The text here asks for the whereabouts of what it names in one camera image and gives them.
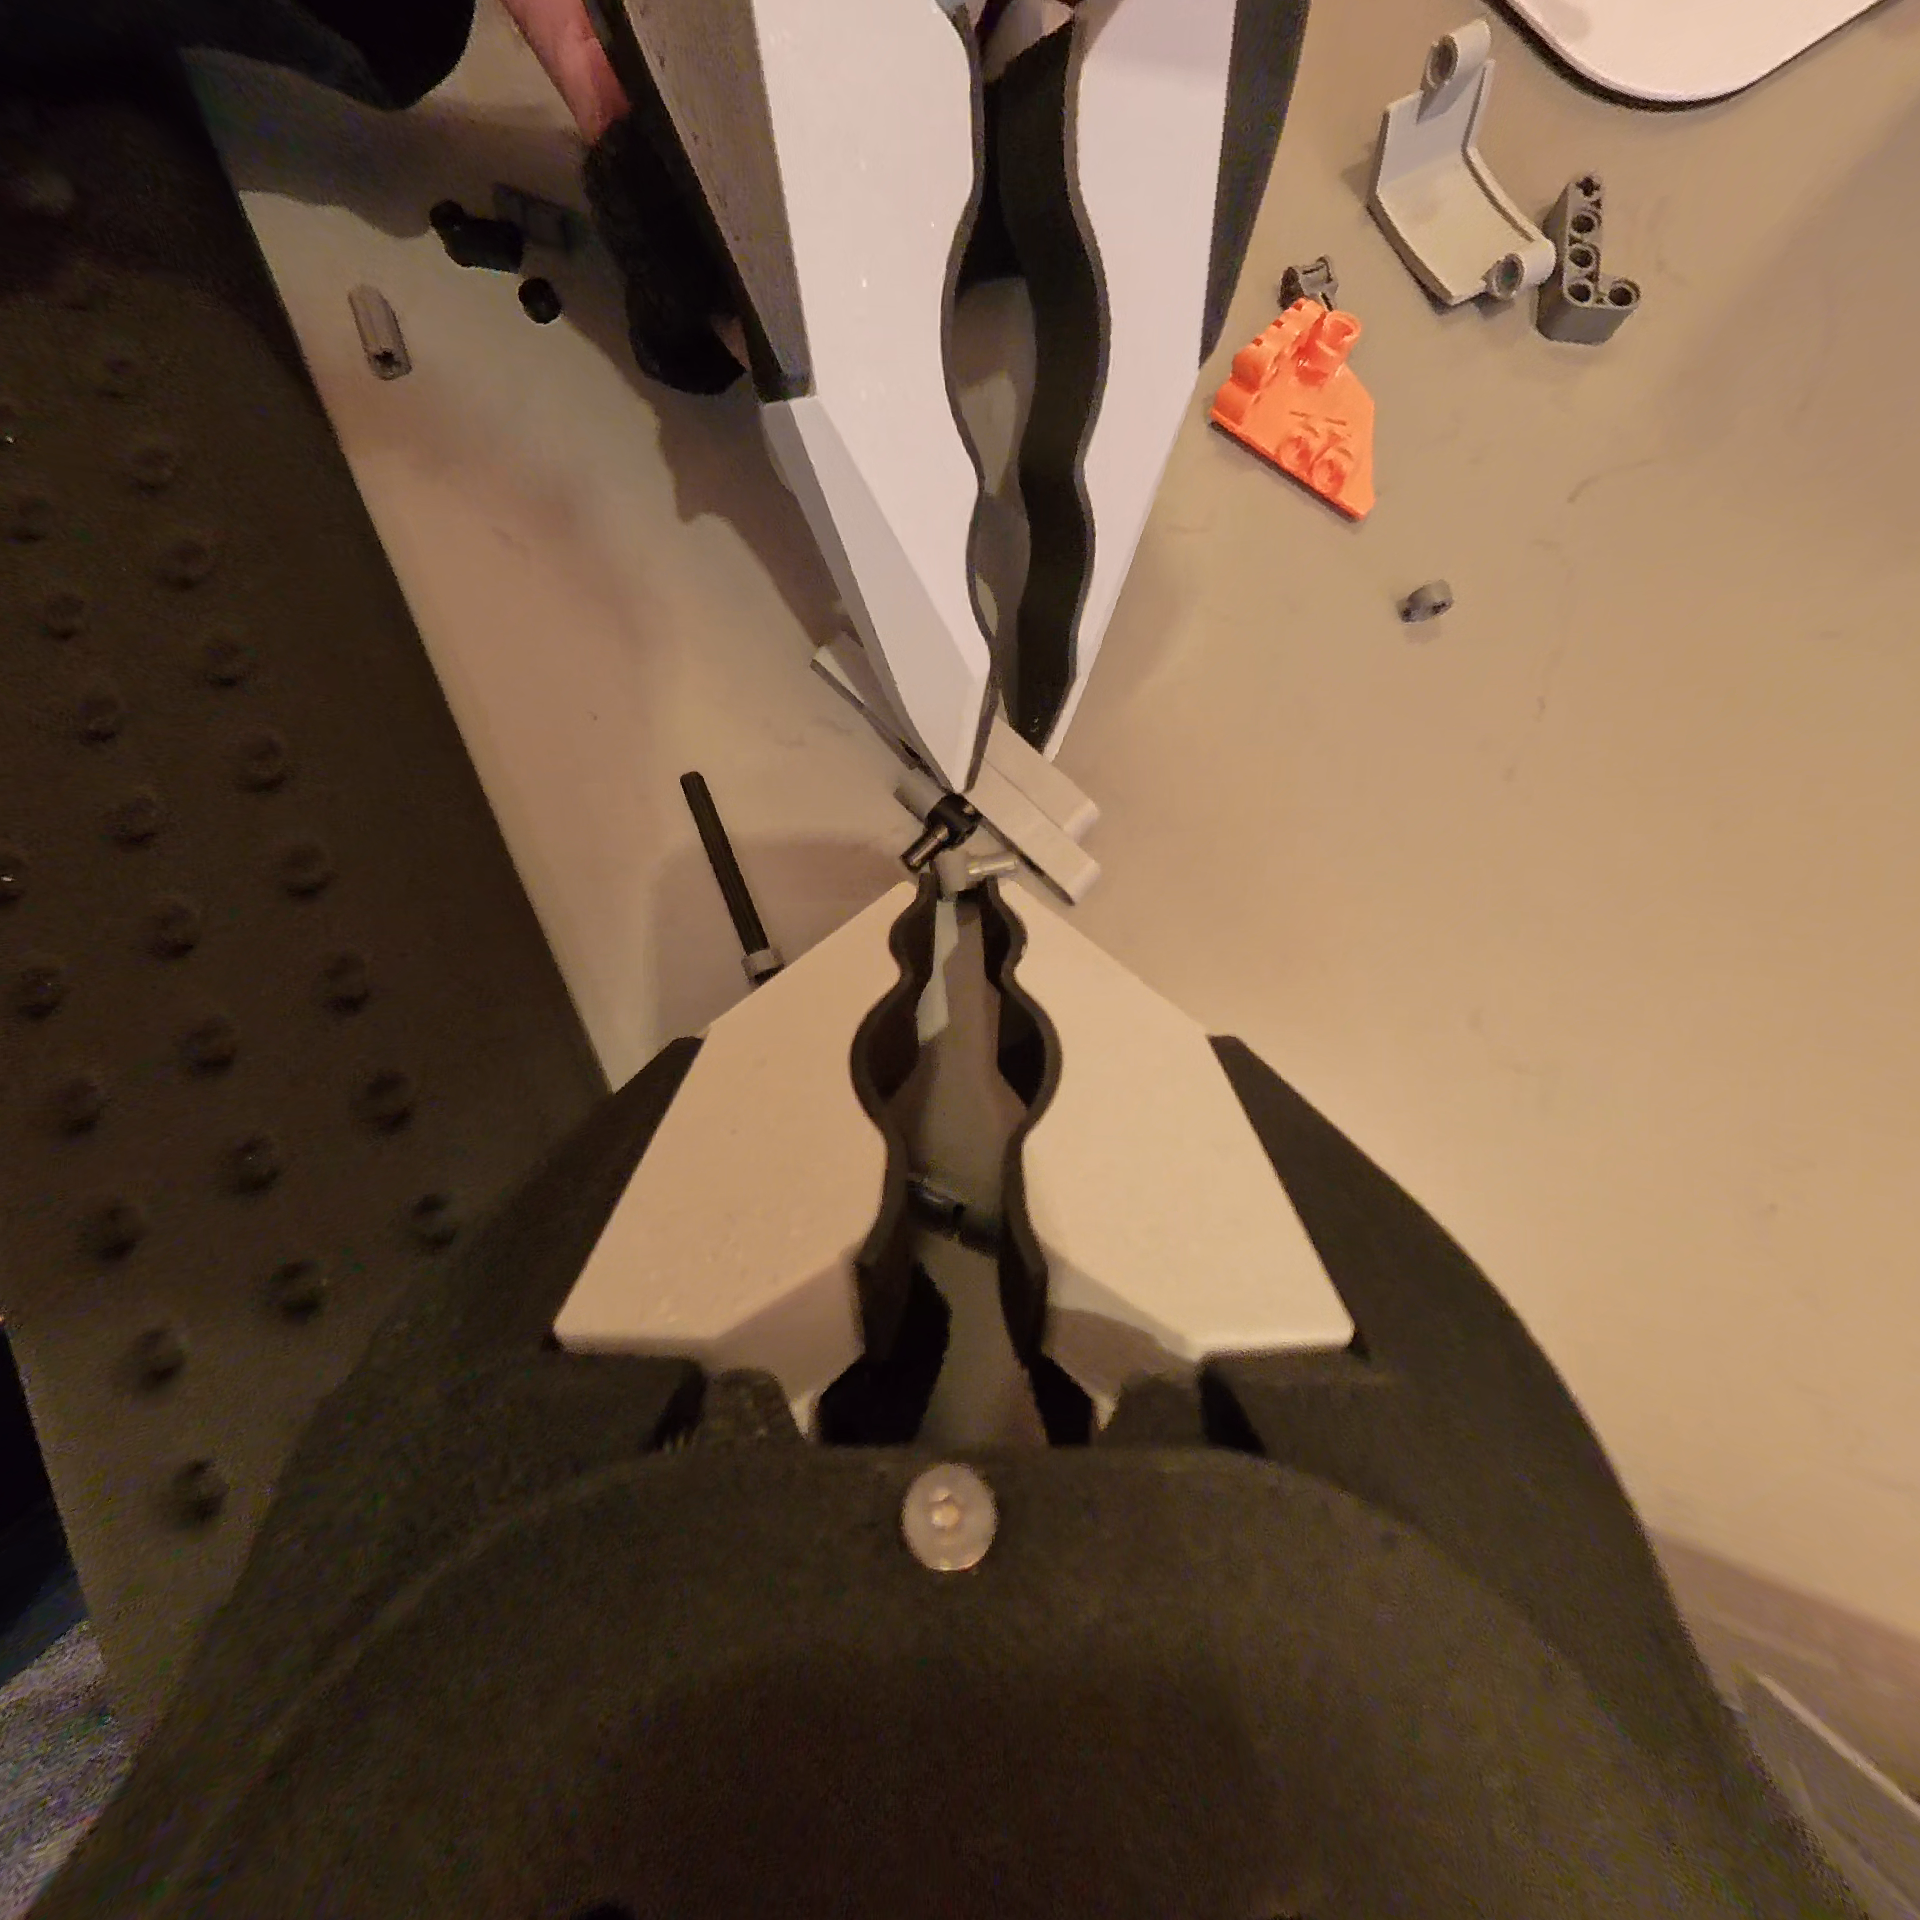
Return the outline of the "orange toy wedge panel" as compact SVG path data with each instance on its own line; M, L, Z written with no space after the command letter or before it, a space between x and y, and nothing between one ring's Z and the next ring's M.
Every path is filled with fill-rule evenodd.
M1359 321L1302 298L1235 359L1211 426L1349 521L1376 505L1376 403L1352 371Z

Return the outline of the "white rounded board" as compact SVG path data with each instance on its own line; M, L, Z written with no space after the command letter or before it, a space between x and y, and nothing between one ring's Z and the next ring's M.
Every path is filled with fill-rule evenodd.
M1550 59L1603 96L1650 107L1731 102L1877 3L1501 3Z

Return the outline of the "person's left hand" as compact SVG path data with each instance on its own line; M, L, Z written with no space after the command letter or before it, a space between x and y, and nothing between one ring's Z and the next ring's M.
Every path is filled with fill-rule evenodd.
M552 83L587 147L596 145L631 102L586 3L501 3L517 34Z

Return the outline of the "black dotted mat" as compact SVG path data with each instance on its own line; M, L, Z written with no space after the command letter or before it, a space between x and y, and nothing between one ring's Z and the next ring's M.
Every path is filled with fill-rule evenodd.
M5 1318L115 1633L603 1087L180 90L5 98Z

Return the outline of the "light grey curved toy panel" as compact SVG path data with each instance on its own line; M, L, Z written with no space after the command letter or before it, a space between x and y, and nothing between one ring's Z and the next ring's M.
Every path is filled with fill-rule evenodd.
M1422 86L1383 110L1367 206L1407 272L1442 310L1508 304L1543 286L1552 240L1503 193L1477 136L1494 83L1492 30L1439 37Z

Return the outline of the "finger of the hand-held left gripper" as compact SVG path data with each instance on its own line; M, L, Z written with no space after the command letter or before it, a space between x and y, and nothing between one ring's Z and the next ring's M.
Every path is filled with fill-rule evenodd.
M984 171L964 6L755 6L804 374L762 432L893 709L954 794L991 725L980 463L949 371Z
M998 72L996 162L1035 329L1013 727L1054 754L1207 353L1235 6L1035 6L1032 24Z

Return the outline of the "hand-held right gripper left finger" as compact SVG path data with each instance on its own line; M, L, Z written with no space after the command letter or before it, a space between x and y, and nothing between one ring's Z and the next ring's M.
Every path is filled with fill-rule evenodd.
M774 1378L814 1413L915 1313L909 1149L938 882L901 882L717 1018L552 1333Z

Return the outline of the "long black toy axle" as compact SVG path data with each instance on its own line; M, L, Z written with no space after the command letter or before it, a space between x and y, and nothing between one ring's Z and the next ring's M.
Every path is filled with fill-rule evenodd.
M734 928L741 950L741 970L750 987L757 991L783 970L783 959L764 927L751 887L741 870L707 777L698 770L686 770L679 777L679 790Z

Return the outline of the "dark grey angled toy beam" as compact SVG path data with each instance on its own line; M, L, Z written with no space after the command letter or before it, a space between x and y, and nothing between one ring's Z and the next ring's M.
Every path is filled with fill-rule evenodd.
M1603 266L1604 193L1598 175L1570 178L1543 217L1552 266L1534 326L1558 345L1604 345L1642 306L1642 289Z

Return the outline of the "light grey double toy beam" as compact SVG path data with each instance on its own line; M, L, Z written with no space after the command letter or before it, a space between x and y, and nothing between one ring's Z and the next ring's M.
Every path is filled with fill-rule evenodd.
M901 722L868 667L856 640L832 639L811 657L811 671L827 682L878 734L901 770L930 766L904 742ZM1083 842L1096 823L1096 806L1060 768L1032 750L1003 719L991 719L987 746L964 801L978 811L978 837L1019 853L1021 862L1066 901L1078 904L1099 878Z

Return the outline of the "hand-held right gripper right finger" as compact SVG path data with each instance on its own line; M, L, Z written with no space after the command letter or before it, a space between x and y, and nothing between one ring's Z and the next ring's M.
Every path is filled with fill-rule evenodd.
M1349 1307L1211 1037L1015 881L978 894L1002 1161L998 1307L1054 1447L1138 1382L1338 1354Z

